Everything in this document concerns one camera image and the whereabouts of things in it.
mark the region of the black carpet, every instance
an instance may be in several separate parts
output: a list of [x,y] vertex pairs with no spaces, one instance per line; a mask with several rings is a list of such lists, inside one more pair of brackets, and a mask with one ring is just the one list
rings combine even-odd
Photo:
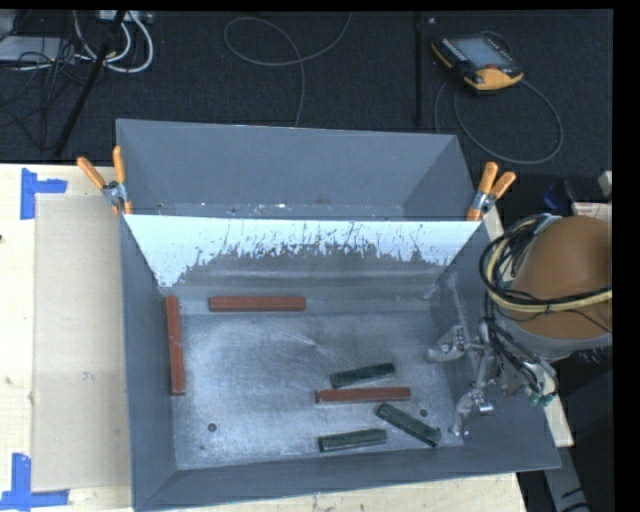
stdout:
[[[612,168],[612,9],[422,12],[421,95],[416,94],[411,11],[154,12],[146,25],[154,46],[150,67],[129,74],[101,71],[59,154],[55,145],[92,64],[77,61],[33,72],[4,63],[0,161],[74,163],[84,155],[109,165],[118,118],[439,131],[459,137],[474,185],[488,160],[517,173],[517,182],[498,201],[506,226],[545,210],[545,192],[563,180],[576,199],[603,199],[597,180]],[[78,24],[97,50],[108,25],[96,22],[93,11],[78,11]],[[122,65],[139,66],[148,48],[143,33],[130,25],[137,55]],[[16,27],[19,34],[65,39],[72,31],[71,11],[21,12]],[[524,83],[495,95],[474,95],[428,44],[432,37],[483,31],[510,47],[524,69]],[[113,44],[123,47],[122,34]],[[286,64],[315,53],[320,55],[302,64]],[[606,369],[609,361],[591,364]],[[563,373],[572,375],[572,385],[585,375],[580,364],[575,371],[567,366]],[[608,439],[610,431],[603,432]],[[591,453],[599,458],[576,457],[580,471],[604,465],[613,472],[612,449]],[[612,479],[602,481],[611,487]],[[612,489],[592,489],[589,495],[600,501],[611,497],[613,510]]]

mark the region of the white cable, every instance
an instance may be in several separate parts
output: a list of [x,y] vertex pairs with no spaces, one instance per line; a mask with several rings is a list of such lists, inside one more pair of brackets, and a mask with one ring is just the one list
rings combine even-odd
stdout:
[[[144,71],[145,69],[147,69],[150,65],[151,62],[153,61],[153,53],[154,53],[154,48],[153,48],[153,40],[151,39],[151,34],[149,33],[149,31],[147,30],[147,28],[144,26],[144,24],[140,21],[139,17],[137,15],[133,15],[131,14],[131,12],[129,12],[127,14],[127,16],[129,16],[133,22],[138,26],[138,28],[140,29],[140,31],[144,34],[146,43],[147,43],[147,47],[148,47],[148,55],[147,55],[147,59],[145,60],[145,62],[136,67],[136,68],[125,68],[125,67],[118,67],[118,66],[114,66],[112,63],[116,62],[118,60],[121,60],[122,58],[124,58],[130,51],[131,49],[131,34],[129,32],[129,29],[126,27],[125,23],[122,22],[120,24],[120,27],[122,28],[125,37],[127,39],[127,44],[125,49],[118,55],[114,56],[114,57],[108,57],[107,59],[105,59],[105,63],[104,66],[111,70],[111,71],[116,71],[118,73],[140,73],[142,71]],[[90,55],[90,57],[87,57],[85,55],[76,55],[76,57],[82,59],[82,60],[89,60],[92,62],[95,62],[95,60],[97,59],[97,55],[93,52],[93,50],[91,50],[91,48],[89,47],[89,45],[85,42],[83,36],[82,36],[82,32],[80,31],[80,26],[78,24],[78,16],[76,11],[73,11],[73,18],[74,18],[74,27],[75,27],[75,31],[76,31],[76,35],[80,38],[80,40],[82,41],[82,46],[84,48],[84,50]]]
[[[78,39],[80,39],[80,41],[82,41],[82,47],[90,55],[89,57],[87,57],[86,55],[76,54],[76,57],[78,59],[89,60],[89,61],[95,62],[95,60],[98,58],[98,56],[93,52],[91,47],[87,44],[87,42],[84,39],[84,36],[82,35],[82,32],[80,31],[80,25],[78,24],[78,13],[77,13],[77,11],[75,9],[73,9],[72,12],[73,12],[73,26],[74,26],[76,35],[78,36]],[[108,57],[106,59],[107,62],[115,62],[115,61],[118,61],[118,60],[124,58],[127,55],[127,53],[129,53],[129,50],[131,49],[131,34],[129,33],[129,29],[124,24],[124,22],[120,23],[120,28],[122,28],[122,30],[124,32],[125,38],[127,40],[127,44],[125,45],[124,50],[122,50],[122,52],[119,55],[116,55],[114,57]]]
[[47,57],[46,55],[42,54],[42,61],[41,62],[36,62],[35,64],[31,65],[31,66],[17,66],[15,68],[13,68],[15,71],[39,71],[41,69],[49,69],[50,67],[58,64],[60,61],[62,61],[63,64],[68,64],[68,59],[69,56],[61,54],[60,50],[65,48],[63,46],[63,40],[60,41],[60,44],[58,46],[58,54],[55,57]]
[[134,16],[132,14],[129,14],[129,16],[131,16],[131,19],[134,21],[134,23],[136,25],[138,25],[138,28],[140,29],[140,31],[144,34],[145,40],[147,41],[147,47],[149,49],[149,53],[147,55],[147,60],[140,66],[138,66],[137,68],[120,68],[117,66],[113,66],[112,64],[110,64],[110,61],[107,61],[105,63],[105,66],[112,70],[112,71],[117,71],[118,73],[140,73],[142,71],[144,71],[145,69],[147,69],[151,63],[153,62],[153,40],[151,39],[151,34],[149,34],[149,31],[147,30],[147,27],[144,26],[144,23],[142,23],[140,21],[140,19],[138,18],[138,16]]

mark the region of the black cable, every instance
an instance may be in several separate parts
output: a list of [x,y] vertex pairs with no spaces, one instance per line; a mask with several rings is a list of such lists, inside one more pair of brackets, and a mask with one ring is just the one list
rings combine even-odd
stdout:
[[489,341],[491,343],[491,346],[494,348],[494,350],[496,350],[498,353],[501,353],[504,357],[507,358],[507,360],[516,369],[516,371],[522,374],[529,381],[529,385],[531,389],[533,389],[536,393],[538,393],[543,400],[548,400],[556,396],[560,390],[560,382],[558,381],[558,378],[555,375],[555,373],[553,373],[553,371],[550,371],[549,369],[545,370],[546,373],[553,380],[554,388],[553,388],[553,391],[547,394],[544,394],[543,386],[538,381],[537,375],[529,367],[527,367],[524,364],[521,358],[517,357],[511,351],[509,351],[506,348],[505,344],[501,341],[502,339],[504,339],[506,343],[515,347],[517,350],[520,351],[520,353],[526,356],[529,359],[529,363],[537,364],[544,369],[546,363],[541,357],[533,354],[529,349],[527,349],[521,343],[515,340],[513,336],[511,336],[508,332],[506,332],[497,324],[495,314],[494,314],[494,310],[497,308],[498,308],[497,304],[495,304],[495,302],[491,300],[491,297],[489,296],[488,293],[485,293],[485,299],[484,299],[485,316],[483,320],[486,322],[487,328],[489,330]]
[[534,320],[535,318],[538,318],[540,315],[544,315],[544,313],[531,313],[531,316],[528,318],[515,318],[512,317],[511,315],[508,315],[507,313],[505,313],[502,308],[500,306],[498,306],[496,304],[496,311],[498,311],[498,314],[503,317],[506,318],[508,320],[512,320],[513,322],[518,322],[518,323],[526,323],[526,322],[530,322],[531,320]]
[[591,323],[593,323],[594,325],[596,325],[597,327],[600,327],[600,329],[602,329],[603,331],[605,331],[608,334],[613,335],[613,330],[609,329],[606,325],[601,324],[600,322],[598,322],[597,320],[591,318],[589,315],[587,315],[586,313],[584,313],[583,311],[578,311],[577,309],[567,309],[566,311],[567,313],[575,313],[577,315],[580,315],[582,317],[584,317],[586,320],[589,320]]
[[[530,306],[553,306],[553,305],[568,304],[578,300],[590,299],[596,295],[610,291],[612,287],[605,286],[597,290],[583,292],[583,293],[576,293],[573,295],[566,295],[564,297],[559,297],[554,299],[539,299],[537,297],[534,297],[530,293],[522,292],[519,290],[510,290],[510,289],[506,289],[498,286],[496,284],[498,282],[496,278],[499,277],[499,275],[496,274],[497,272],[499,272],[498,265],[494,266],[494,269],[493,269],[494,275],[490,276],[490,278],[487,277],[485,272],[485,265],[486,265],[487,258],[489,257],[490,254],[492,254],[495,250],[497,250],[497,246],[499,244],[501,244],[505,239],[509,239],[511,237],[515,238],[516,236],[520,236],[521,229],[526,229],[526,231],[522,233],[522,236],[529,237],[530,240],[532,241],[533,238],[536,236],[535,235],[536,230],[542,225],[543,222],[546,222],[547,218],[549,218],[549,215],[547,214],[527,217],[526,219],[523,219],[518,224],[516,224],[514,227],[507,230],[502,236],[496,238],[494,241],[489,243],[487,247],[485,247],[485,249],[480,255],[480,260],[479,260],[480,278],[482,279],[485,286],[489,290],[491,290],[491,292],[493,292],[498,297],[504,299],[505,301],[509,301],[513,304],[524,305],[524,306],[529,306],[529,305]],[[535,219],[536,222],[532,226],[525,226],[525,228],[522,228],[523,224],[525,224],[525,222],[528,222],[531,219]],[[504,263],[506,260],[501,259],[500,261],[501,263]]]
[[33,9],[27,9],[27,12],[22,14],[22,19],[19,22],[18,22],[18,19],[20,18],[21,14],[20,13],[16,14],[16,16],[13,18],[13,26],[11,28],[10,35],[13,36],[18,32],[18,29],[24,24],[25,21],[27,21],[27,18],[29,17],[32,11]]
[[[31,141],[31,143],[40,151],[44,151],[44,150],[48,150],[48,149],[52,149],[52,145],[46,145],[46,138],[47,138],[47,132],[48,132],[48,127],[49,127],[49,123],[48,123],[48,114],[47,114],[47,109],[54,103],[54,101],[60,97],[60,95],[62,94],[62,92],[64,91],[64,89],[66,88],[66,85],[63,85],[61,87],[61,89],[58,91],[58,93],[54,94],[54,90],[55,90],[55,82],[56,82],[56,78],[57,78],[57,74],[58,71],[60,69],[60,66],[64,66],[66,67],[69,64],[68,61],[68,57],[69,55],[73,55],[73,52],[69,52],[70,48],[70,42],[67,40],[63,40],[61,39],[60,44],[58,46],[58,53],[56,58],[54,59],[54,63],[48,66],[42,66],[41,68],[38,68],[38,66],[35,67],[35,69],[33,70],[33,72],[29,71],[31,73],[29,79],[27,80],[27,82],[25,83],[25,85],[22,87],[22,89],[16,94],[14,95],[10,100],[4,100],[2,95],[0,94],[0,99],[3,99],[3,103],[0,105],[1,107],[3,107],[11,116],[12,121],[9,121],[7,123],[1,124],[0,128],[2,127],[6,127],[6,126],[10,126],[14,123],[18,124],[18,126],[20,127],[20,129],[24,132],[24,134],[27,136],[27,138]],[[20,55],[20,57],[18,57],[18,62],[17,62],[17,69],[23,70],[24,68],[22,67],[22,61],[29,57],[29,56],[33,56],[33,55],[37,55],[37,56],[41,56],[46,60],[49,60],[49,57],[42,53],[42,52],[35,52],[35,51],[28,51],[28,52],[24,52],[23,54]],[[28,112],[27,114],[18,116],[17,114],[15,114],[13,112],[13,110],[11,110],[9,108],[9,104],[14,102],[15,100],[17,100],[17,98],[23,94],[26,90],[29,84],[31,84],[31,82],[35,79],[35,77],[38,75],[37,71],[41,69],[41,70],[47,70],[47,75],[42,83],[42,87],[41,87],[41,102],[40,102],[40,106],[30,112]],[[39,134],[39,139],[36,138],[34,135],[31,134],[31,132],[29,131],[29,129],[27,128],[27,126],[23,123],[24,120],[28,119],[29,117],[35,115],[35,114],[41,114],[41,119],[40,119],[40,134]]]

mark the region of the red block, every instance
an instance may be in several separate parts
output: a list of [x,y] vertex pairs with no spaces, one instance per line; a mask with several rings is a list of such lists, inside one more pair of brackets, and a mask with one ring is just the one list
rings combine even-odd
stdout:
[[304,297],[210,297],[210,311],[304,311]]
[[180,304],[178,297],[165,298],[167,310],[167,329],[169,331],[169,363],[171,369],[171,394],[184,395],[184,354],[182,352],[182,333],[180,331]]
[[407,387],[390,388],[348,388],[319,389],[316,391],[316,403],[326,402],[392,402],[411,398],[411,389]]

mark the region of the wooden table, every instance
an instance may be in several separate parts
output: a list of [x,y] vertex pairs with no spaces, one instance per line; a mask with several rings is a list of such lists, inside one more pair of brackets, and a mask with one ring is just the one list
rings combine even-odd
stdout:
[[[20,220],[21,170],[66,180]],[[110,181],[111,167],[98,170]],[[11,454],[32,459],[32,490],[70,489],[49,510],[131,510],[118,219],[75,166],[0,164],[0,491]],[[489,231],[501,231],[495,210]],[[573,439],[558,399],[556,445]],[[215,512],[525,511],[515,474],[316,494]]]

